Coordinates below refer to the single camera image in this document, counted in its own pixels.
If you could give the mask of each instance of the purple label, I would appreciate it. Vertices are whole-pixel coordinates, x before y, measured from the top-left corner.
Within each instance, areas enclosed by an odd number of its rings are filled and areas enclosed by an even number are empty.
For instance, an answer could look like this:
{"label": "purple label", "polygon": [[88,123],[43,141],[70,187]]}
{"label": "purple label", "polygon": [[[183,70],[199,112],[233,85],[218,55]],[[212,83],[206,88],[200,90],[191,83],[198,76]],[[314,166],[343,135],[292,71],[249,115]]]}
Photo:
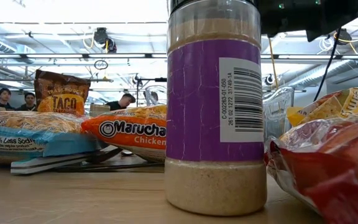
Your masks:
{"label": "purple label", "polygon": [[260,50],[238,40],[187,44],[168,56],[167,157],[263,159]]}

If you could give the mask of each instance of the barcode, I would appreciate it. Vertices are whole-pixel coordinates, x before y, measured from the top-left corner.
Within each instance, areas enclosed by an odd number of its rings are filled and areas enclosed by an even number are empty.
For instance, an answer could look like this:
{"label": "barcode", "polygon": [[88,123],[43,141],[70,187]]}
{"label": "barcode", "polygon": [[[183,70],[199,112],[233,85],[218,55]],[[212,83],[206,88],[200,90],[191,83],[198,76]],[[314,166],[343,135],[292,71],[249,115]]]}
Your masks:
{"label": "barcode", "polygon": [[234,124],[236,131],[262,132],[262,82],[260,74],[246,69],[233,68]]}
{"label": "barcode", "polygon": [[221,142],[262,142],[259,64],[238,58],[220,58],[219,82]]}

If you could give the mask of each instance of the table surface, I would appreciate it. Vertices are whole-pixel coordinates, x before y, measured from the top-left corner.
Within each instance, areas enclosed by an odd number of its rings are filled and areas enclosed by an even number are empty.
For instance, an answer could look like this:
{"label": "table surface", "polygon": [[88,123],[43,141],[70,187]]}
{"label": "table surface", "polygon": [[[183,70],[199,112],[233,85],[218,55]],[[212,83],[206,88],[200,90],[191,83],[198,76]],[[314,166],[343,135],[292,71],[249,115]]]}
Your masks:
{"label": "table surface", "polygon": [[[116,156],[111,164],[142,159]],[[163,168],[108,173],[44,172],[13,176],[0,167],[0,223],[323,223],[306,205],[268,177],[262,211],[244,217],[196,215],[171,206],[164,195]]]}

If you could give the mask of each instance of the spice jar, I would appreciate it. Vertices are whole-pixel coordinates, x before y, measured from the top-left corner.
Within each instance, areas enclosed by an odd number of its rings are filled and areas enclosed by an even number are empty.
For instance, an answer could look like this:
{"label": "spice jar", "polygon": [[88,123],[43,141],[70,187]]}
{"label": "spice jar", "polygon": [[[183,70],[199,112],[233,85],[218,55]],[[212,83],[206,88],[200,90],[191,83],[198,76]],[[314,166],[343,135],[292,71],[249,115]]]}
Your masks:
{"label": "spice jar", "polygon": [[170,0],[165,192],[174,206],[244,215],[267,196],[260,15],[251,0]]}

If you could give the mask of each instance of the person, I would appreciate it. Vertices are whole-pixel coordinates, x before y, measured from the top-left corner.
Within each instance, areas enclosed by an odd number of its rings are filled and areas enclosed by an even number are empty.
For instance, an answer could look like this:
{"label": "person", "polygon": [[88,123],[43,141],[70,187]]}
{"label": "person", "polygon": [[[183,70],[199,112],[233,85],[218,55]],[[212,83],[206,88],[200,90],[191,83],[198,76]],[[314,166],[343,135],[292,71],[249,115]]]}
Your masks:
{"label": "person", "polygon": [[125,93],[119,101],[106,103],[110,106],[110,111],[126,109],[131,103],[136,103],[136,99],[129,93]]}
{"label": "person", "polygon": [[0,111],[14,111],[8,101],[11,99],[11,91],[7,88],[0,89]]}
{"label": "person", "polygon": [[34,93],[25,93],[24,94],[24,101],[21,107],[16,108],[17,111],[37,111],[37,105],[35,102],[35,95]]}

